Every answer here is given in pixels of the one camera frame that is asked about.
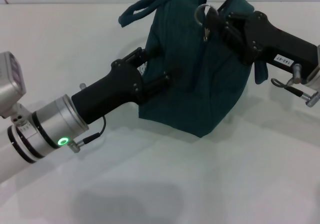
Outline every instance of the green indicator light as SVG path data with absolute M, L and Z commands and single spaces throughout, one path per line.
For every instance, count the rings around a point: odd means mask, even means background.
M 64 144 L 67 144 L 69 141 L 68 137 L 62 137 L 59 141 L 58 141 L 58 145 L 59 146 L 63 146 Z

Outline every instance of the black cable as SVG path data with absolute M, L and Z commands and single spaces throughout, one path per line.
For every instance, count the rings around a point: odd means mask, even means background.
M 93 135 L 90 135 L 90 136 L 84 138 L 84 139 L 82 140 L 84 144 L 88 144 L 88 143 L 92 142 L 93 140 L 99 138 L 99 137 L 102 135 L 102 133 L 104 133 L 104 131 L 105 131 L 105 129 L 106 129 L 106 126 L 107 126 L 107 120 L 106 120 L 106 117 L 105 117 L 105 116 L 103 116 L 102 118 L 103 118 L 103 127 L 102 127 L 102 130 L 101 130 L 100 132 L 97 132 L 97 133 L 95 133 L 95 134 L 93 134 Z
M 273 85 L 275 85 L 277 88 L 286 88 L 287 85 L 286 84 L 283 84 L 281 81 L 275 79 L 275 78 L 271 78 L 271 83 Z
M 292 94 L 296 95 L 299 98 L 301 98 L 304 94 L 304 92 L 302 90 L 299 90 L 299 89 L 294 88 L 292 86 L 285 87 L 284 89 L 286 89 L 288 92 L 291 92 Z
M 105 129 L 106 129 L 106 126 L 107 126 L 106 117 L 103 116 L 102 118 L 103 118 L 103 127 L 102 127 L 102 130 L 100 131 L 100 135 L 101 135 L 102 133 L 104 133 L 104 131 L 105 131 Z

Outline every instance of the white table surface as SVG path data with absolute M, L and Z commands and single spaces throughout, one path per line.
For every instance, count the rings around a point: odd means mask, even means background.
M 253 5 L 278 28 L 320 42 L 320 3 Z M 71 96 L 143 47 L 153 15 L 121 29 L 127 6 L 1 5 L 0 52 L 10 50 L 21 63 L 21 103 L 35 111 Z M 289 78 L 272 67 L 269 76 Z M 320 104 L 308 108 L 251 75 L 230 114 L 201 139 L 138 119 L 133 103 L 106 118 L 104 136 L 79 154 L 60 148 L 0 185 L 0 223 L 320 222 Z M 1 120 L 1 130 L 8 125 Z M 89 133 L 101 127 L 99 120 Z

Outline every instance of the cable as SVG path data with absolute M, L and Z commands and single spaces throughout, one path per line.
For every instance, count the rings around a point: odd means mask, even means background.
M 288 80 L 286 84 L 283 84 L 281 81 L 275 78 L 271 78 L 271 83 L 275 85 L 277 88 L 287 88 L 287 87 L 291 87 L 294 84 L 292 78 Z
M 283 84 L 281 81 L 279 81 L 279 80 L 277 80 L 275 78 L 271 78 L 271 83 L 273 85 L 275 85 L 277 88 L 285 88 L 285 87 L 287 87 L 286 84 Z
M 106 126 L 107 126 L 107 120 L 106 120 L 106 117 L 105 117 L 105 116 L 103 116 L 102 118 L 103 118 L 103 127 L 102 127 L 102 130 L 101 130 L 100 132 L 97 132 L 97 133 L 95 133 L 95 134 L 93 134 L 93 135 L 90 135 L 90 136 L 84 138 L 84 139 L 82 140 L 84 144 L 88 144 L 88 143 L 92 142 L 93 140 L 99 138 L 99 137 L 102 135 L 102 133 L 104 133 L 104 131 L 105 131 L 105 129 L 106 129 Z
M 104 133 L 105 129 L 106 129 L 106 126 L 107 126 L 107 120 L 106 120 L 106 117 L 103 116 L 103 127 L 102 127 L 102 130 L 100 131 L 100 135 L 102 135 L 102 133 Z

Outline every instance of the metal connector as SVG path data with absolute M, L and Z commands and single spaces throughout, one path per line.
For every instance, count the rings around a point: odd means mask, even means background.
M 312 108 L 319 100 L 320 100 L 320 93 L 317 91 L 310 97 L 310 100 L 308 100 L 305 104 L 308 107 Z
M 72 141 L 69 141 L 67 146 L 74 152 L 74 153 L 78 153 L 80 152 L 80 147 L 78 146 L 78 144 L 72 140 Z
M 296 63 L 292 67 L 292 80 L 294 84 L 301 83 L 301 70 L 302 66 L 299 63 Z
M 301 98 L 302 98 L 303 100 L 305 100 L 305 101 L 306 101 L 305 104 L 307 104 L 307 102 L 310 101 L 311 96 L 304 92 L 304 93 L 302 94 Z

